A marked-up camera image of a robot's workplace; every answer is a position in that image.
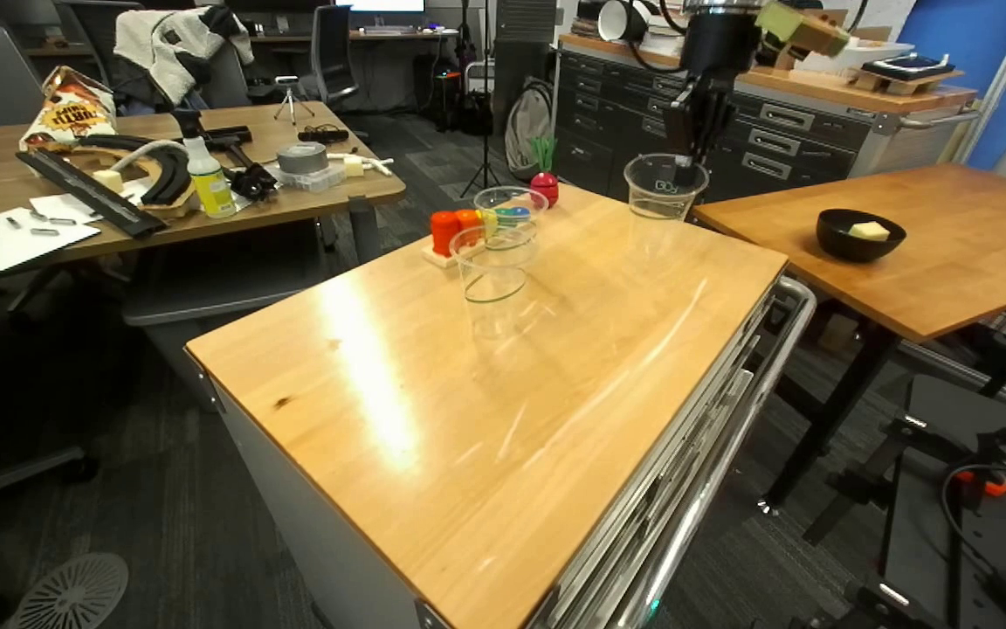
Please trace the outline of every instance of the duct tape roll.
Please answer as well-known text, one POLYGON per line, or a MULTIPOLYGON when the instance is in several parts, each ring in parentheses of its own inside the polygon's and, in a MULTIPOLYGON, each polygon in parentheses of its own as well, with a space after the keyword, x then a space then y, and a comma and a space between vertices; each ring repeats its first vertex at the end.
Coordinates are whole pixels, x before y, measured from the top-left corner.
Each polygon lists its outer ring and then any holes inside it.
POLYGON ((310 175, 328 168, 328 152, 319 142, 293 144, 279 151, 279 168, 291 175, 310 175))

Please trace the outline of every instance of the tripod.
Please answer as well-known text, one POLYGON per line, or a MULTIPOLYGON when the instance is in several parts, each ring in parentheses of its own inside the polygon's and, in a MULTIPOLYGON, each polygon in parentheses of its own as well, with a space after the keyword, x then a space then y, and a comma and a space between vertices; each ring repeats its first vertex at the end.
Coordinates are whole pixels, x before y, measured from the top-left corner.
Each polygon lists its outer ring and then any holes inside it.
POLYGON ((295 127, 297 127, 297 116, 295 114, 295 103, 300 104, 301 107, 305 108, 305 111, 308 112, 308 115, 310 116, 310 118, 316 118, 316 114, 313 113, 313 111, 308 108, 308 105, 305 104, 305 101, 297 100, 297 97, 295 96, 295 93, 293 93, 293 85, 292 84, 285 84, 285 88, 287 88, 287 97, 285 97, 285 99, 282 100, 282 107, 280 107, 279 108, 279 112, 276 113, 275 120, 279 119, 279 116, 282 116, 282 111, 287 108, 287 105, 290 105, 290 122, 295 127))
POLYGON ((500 179, 495 175, 495 171, 492 170, 492 164, 487 160, 487 140, 491 138, 494 132, 494 121, 491 120, 491 107, 492 107, 492 93, 487 91, 487 72, 488 68, 492 67, 492 64, 488 63, 491 60, 491 52, 487 48, 487 33, 491 32, 491 11, 484 11, 484 103, 480 105, 478 116, 482 116, 482 119, 487 119, 487 129, 484 130, 484 158, 483 163, 480 164, 479 170, 476 170, 476 174, 472 175, 472 179, 468 182, 468 185, 464 187, 464 191, 460 192, 460 195, 464 196, 468 194, 468 190, 472 189, 472 186, 476 183, 476 176, 483 174, 484 184, 480 189, 487 190, 487 176, 491 175, 492 179, 495 180, 496 186, 499 186, 500 179))

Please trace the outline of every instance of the white cloth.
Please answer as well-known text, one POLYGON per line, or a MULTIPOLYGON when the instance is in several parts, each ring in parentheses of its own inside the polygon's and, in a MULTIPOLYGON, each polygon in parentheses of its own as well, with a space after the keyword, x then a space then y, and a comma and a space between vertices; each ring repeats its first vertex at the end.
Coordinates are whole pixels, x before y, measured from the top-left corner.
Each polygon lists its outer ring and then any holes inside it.
MULTIPOLYGON (((131 61, 150 76, 171 103, 180 103, 195 87, 195 78, 181 61, 179 52, 207 61, 224 40, 200 19, 212 7, 185 11, 127 11, 116 20, 116 55, 131 61)), ((238 33, 230 37, 242 64, 255 60, 247 29, 234 15, 238 33)))

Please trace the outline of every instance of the yellow sponge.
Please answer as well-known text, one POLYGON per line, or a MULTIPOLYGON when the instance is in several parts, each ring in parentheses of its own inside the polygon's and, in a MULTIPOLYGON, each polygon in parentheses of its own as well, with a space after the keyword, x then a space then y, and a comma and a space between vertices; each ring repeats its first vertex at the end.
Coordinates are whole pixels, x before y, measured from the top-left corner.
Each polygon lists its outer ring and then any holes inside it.
POLYGON ((865 241, 886 241, 887 235, 890 235, 890 231, 883 229, 883 225, 879 225, 875 220, 869 222, 858 222, 851 226, 849 229, 849 235, 855 235, 857 239, 864 239, 865 241))

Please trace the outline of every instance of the red toy radish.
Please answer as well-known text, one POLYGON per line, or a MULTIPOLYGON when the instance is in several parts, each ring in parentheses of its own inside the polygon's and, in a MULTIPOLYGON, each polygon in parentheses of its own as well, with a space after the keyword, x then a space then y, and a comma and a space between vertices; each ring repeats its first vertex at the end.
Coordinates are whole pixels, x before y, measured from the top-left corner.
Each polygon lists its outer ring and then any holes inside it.
POLYGON ((558 178, 551 172, 553 170, 553 149, 556 141, 553 138, 534 138, 530 141, 534 147, 534 159, 538 161, 538 167, 542 171, 530 180, 530 190, 541 192, 553 207, 558 202, 558 178))

